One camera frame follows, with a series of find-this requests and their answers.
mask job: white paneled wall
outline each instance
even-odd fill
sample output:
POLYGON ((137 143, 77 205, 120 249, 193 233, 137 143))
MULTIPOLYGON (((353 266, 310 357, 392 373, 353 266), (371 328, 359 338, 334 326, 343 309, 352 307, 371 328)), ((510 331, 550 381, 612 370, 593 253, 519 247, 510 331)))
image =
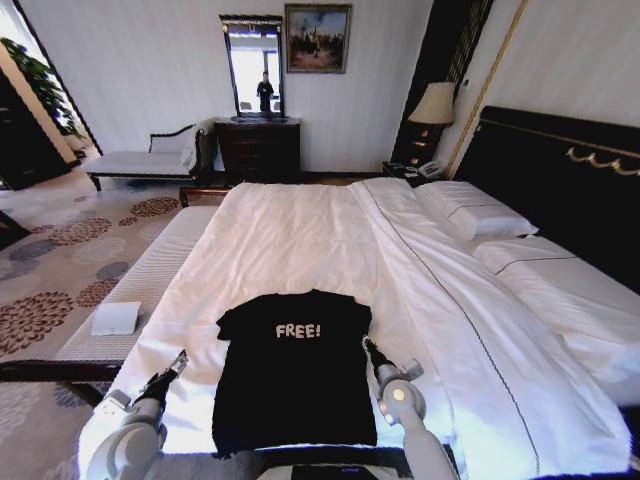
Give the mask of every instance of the white paneled wall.
MULTIPOLYGON (((220 14, 284 0, 21 0, 105 153, 235 114, 220 14)), ((285 74, 302 168, 376 171, 391 156, 431 0, 353 0, 347 72, 285 74)))
MULTIPOLYGON (((494 2, 466 75, 470 89, 438 146, 445 165, 519 3, 494 2)), ((639 0, 530 0, 483 105, 640 127, 639 80, 639 0)))

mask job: white upholstered bench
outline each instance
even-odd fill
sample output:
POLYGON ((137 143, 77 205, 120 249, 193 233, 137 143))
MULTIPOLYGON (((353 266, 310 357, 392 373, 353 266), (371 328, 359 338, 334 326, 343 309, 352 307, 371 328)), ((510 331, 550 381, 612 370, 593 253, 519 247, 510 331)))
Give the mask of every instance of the white upholstered bench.
POLYGON ((87 382, 115 378, 217 208, 199 206, 181 210, 104 299, 104 302, 142 302, 134 333, 92 336, 92 313, 53 359, 1 363, 0 382, 56 382, 90 405, 97 405, 102 394, 87 382))
POLYGON ((100 177, 193 180, 210 175, 217 153, 214 119, 173 133, 153 133, 148 152, 112 152, 80 167, 101 190, 100 177))

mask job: floral rug pattern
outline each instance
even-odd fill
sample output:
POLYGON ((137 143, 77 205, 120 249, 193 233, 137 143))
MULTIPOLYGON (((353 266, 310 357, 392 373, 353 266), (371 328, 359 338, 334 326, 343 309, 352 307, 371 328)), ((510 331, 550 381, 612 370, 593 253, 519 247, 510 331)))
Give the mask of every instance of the floral rug pattern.
MULTIPOLYGON (((0 251, 0 362, 52 358, 178 213, 180 185, 103 180, 98 193, 73 171, 0 192, 0 209, 32 232, 0 251)), ((0 383, 0 480, 77 478, 90 414, 63 387, 0 383)))

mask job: bed frame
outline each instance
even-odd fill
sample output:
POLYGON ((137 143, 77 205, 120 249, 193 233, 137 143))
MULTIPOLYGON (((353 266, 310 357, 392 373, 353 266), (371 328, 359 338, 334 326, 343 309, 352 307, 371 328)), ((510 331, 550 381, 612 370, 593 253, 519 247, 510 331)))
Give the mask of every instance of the bed frame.
MULTIPOLYGON (((540 235, 640 293, 633 228, 640 204, 640 128, 487 106, 454 179, 509 205, 540 235)), ((640 437, 640 407, 622 413, 640 437)))

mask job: dresser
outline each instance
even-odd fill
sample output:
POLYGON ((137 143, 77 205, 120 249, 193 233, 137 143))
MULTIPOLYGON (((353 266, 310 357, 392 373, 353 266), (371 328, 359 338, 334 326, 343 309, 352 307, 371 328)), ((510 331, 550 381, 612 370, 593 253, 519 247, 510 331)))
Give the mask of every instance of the dresser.
POLYGON ((216 134, 228 183, 299 181, 299 119, 219 119, 216 134))

